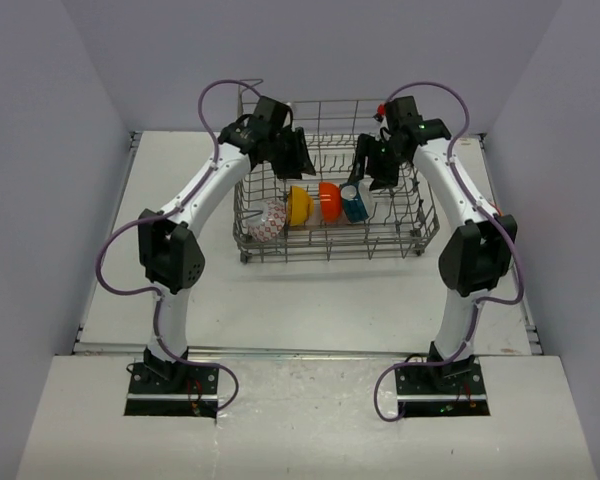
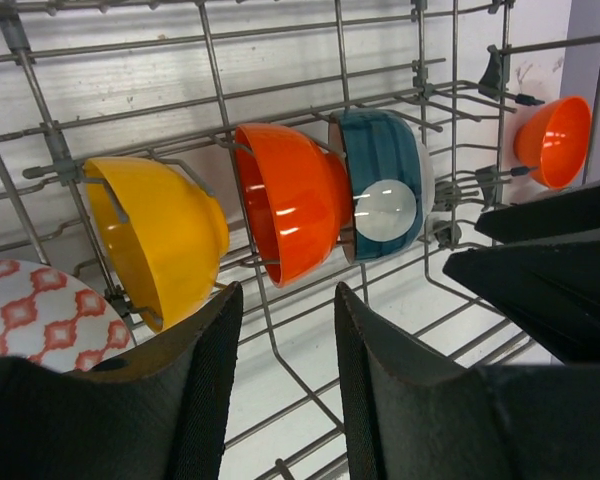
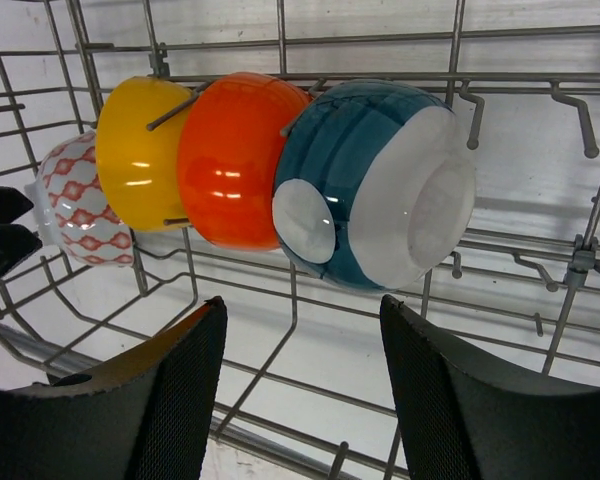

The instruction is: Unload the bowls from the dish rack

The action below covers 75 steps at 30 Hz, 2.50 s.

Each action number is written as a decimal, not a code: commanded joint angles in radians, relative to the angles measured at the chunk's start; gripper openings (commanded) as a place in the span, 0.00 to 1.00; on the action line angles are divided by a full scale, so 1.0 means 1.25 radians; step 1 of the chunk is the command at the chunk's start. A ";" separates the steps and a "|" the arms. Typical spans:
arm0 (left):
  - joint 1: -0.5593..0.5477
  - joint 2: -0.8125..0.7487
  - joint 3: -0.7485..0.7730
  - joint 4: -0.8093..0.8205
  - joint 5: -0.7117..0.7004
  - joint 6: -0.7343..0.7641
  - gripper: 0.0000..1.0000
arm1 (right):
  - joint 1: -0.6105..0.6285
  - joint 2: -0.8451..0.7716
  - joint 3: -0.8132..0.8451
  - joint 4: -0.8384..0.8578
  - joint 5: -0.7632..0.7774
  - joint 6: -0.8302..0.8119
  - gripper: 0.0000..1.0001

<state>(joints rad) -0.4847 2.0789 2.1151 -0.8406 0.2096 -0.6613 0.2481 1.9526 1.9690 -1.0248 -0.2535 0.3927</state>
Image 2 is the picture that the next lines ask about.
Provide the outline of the orange plastic bowl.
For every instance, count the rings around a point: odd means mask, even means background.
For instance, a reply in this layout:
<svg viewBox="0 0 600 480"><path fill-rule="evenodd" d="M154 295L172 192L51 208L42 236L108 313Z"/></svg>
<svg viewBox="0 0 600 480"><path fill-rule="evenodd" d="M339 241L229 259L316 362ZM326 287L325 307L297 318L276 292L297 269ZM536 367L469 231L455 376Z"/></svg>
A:
<svg viewBox="0 0 600 480"><path fill-rule="evenodd" d="M513 152L549 189L568 187L584 167L592 111L586 99L569 96L537 109L516 132Z"/></svg>

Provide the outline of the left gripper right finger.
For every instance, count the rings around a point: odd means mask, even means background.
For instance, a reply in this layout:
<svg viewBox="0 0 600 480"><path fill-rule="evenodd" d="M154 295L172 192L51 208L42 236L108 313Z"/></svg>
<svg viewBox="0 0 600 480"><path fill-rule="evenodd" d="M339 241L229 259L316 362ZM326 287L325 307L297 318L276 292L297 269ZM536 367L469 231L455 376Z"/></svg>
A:
<svg viewBox="0 0 600 480"><path fill-rule="evenodd" d="M334 295L354 479L600 479L600 365L463 367Z"/></svg>

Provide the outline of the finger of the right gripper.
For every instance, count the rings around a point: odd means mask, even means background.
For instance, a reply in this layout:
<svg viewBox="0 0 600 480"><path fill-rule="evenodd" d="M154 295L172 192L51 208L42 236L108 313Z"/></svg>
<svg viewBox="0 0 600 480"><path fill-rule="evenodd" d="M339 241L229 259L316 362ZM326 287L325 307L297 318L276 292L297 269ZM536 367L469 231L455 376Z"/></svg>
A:
<svg viewBox="0 0 600 480"><path fill-rule="evenodd" d="M508 244L600 228L600 180L480 215L475 230Z"/></svg>
<svg viewBox="0 0 600 480"><path fill-rule="evenodd" d="M524 242L452 254L443 273L563 363L600 363L600 240Z"/></svg>

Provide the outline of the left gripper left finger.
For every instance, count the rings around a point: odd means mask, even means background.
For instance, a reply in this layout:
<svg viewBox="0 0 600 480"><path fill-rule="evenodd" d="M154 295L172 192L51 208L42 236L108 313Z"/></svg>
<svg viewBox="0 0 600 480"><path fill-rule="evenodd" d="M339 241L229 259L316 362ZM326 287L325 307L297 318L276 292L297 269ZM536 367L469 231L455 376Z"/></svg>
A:
<svg viewBox="0 0 600 480"><path fill-rule="evenodd" d="M0 357L0 479L215 479L243 318L231 283L89 371Z"/></svg>

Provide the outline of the teal white bowl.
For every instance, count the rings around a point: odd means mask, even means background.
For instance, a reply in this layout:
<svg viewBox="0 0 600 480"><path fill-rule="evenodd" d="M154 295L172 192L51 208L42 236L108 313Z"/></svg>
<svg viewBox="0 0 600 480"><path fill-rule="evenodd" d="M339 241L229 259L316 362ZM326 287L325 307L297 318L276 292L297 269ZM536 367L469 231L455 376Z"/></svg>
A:
<svg viewBox="0 0 600 480"><path fill-rule="evenodd" d="M341 229L347 261L369 262L411 246L435 199L427 148L394 110L339 110L329 121L329 144L344 153L352 198Z"/></svg>

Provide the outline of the orange white bowl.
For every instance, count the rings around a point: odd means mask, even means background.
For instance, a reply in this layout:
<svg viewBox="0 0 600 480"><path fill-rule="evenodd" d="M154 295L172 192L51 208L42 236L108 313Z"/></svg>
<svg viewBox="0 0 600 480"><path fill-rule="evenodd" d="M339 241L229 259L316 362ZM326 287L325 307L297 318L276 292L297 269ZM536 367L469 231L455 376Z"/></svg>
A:
<svg viewBox="0 0 600 480"><path fill-rule="evenodd" d="M352 214L343 161L306 134L243 123L234 132L247 219L271 282L288 286L321 265Z"/></svg>

